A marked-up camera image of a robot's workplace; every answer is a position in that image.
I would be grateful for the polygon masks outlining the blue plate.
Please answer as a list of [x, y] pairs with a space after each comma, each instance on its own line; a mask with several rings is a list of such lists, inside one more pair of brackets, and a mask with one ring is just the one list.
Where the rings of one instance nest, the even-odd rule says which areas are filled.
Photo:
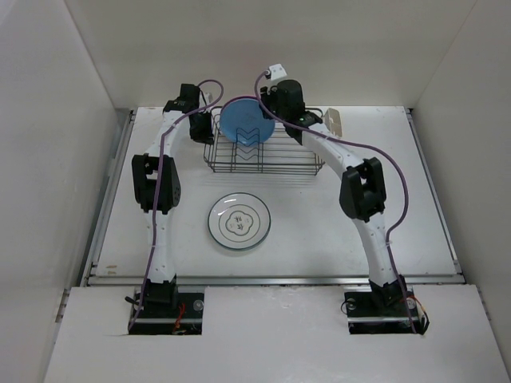
[[231, 142], [247, 147], [269, 140], [275, 121], [266, 119], [254, 97], [237, 97], [220, 110], [220, 132]]

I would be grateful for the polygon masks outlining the grey wire dish rack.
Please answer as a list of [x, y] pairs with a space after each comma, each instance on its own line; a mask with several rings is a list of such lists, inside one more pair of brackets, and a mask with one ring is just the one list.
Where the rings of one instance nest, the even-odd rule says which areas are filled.
[[259, 130], [238, 128], [228, 139], [221, 130], [220, 108], [212, 110], [213, 142], [204, 146], [204, 162], [222, 173], [297, 174], [315, 176], [324, 162], [312, 151], [290, 138], [281, 124], [262, 142]]

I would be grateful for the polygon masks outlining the white plate green rim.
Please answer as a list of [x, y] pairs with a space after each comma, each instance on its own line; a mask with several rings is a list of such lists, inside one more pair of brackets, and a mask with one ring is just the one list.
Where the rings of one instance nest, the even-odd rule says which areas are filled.
[[271, 230], [271, 213], [256, 195], [237, 192], [218, 199], [208, 213], [212, 239], [230, 251], [248, 251], [259, 246]]

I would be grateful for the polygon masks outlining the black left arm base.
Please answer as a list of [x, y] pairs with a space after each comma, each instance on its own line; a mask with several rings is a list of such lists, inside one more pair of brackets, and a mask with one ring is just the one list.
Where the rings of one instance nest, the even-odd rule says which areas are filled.
[[178, 286], [176, 281], [147, 281], [125, 297], [130, 305], [130, 335], [201, 335], [205, 306], [203, 290]]

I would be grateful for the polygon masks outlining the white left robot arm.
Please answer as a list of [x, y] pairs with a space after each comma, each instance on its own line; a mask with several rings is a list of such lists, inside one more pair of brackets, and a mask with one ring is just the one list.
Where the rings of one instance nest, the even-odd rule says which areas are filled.
[[131, 161], [136, 202], [145, 214], [149, 232], [149, 260], [144, 283], [164, 284], [176, 276], [168, 255], [167, 226], [172, 209], [180, 202], [181, 185], [176, 152], [184, 138], [213, 142], [212, 95], [199, 85], [182, 84], [179, 96], [167, 102], [153, 143]]

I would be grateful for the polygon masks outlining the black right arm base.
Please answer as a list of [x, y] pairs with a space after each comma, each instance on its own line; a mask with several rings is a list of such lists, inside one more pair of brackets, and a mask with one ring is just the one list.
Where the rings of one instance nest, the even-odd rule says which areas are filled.
[[368, 288], [348, 287], [344, 290], [342, 312], [347, 316], [351, 335], [419, 334], [429, 329], [430, 319], [405, 279]]

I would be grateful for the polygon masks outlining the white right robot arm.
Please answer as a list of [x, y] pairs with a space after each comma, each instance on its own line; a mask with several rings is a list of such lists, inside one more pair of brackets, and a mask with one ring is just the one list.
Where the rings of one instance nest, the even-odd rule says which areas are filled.
[[[316, 154], [339, 177], [339, 204], [358, 231], [369, 267], [369, 281], [374, 290], [370, 294], [371, 308], [379, 314], [388, 314], [399, 303], [398, 294], [392, 288], [406, 287], [390, 247], [390, 234], [406, 218], [410, 203], [402, 169], [382, 149], [336, 136], [324, 119], [307, 110], [298, 81], [282, 80], [274, 86], [261, 87], [262, 78], [268, 76], [268, 73], [260, 74], [254, 84], [255, 97], [264, 116], [282, 123], [290, 138]], [[377, 157], [362, 159], [350, 147], [378, 153], [398, 173], [404, 206], [397, 222], [390, 227], [386, 227], [384, 217], [386, 185], [382, 163]]]

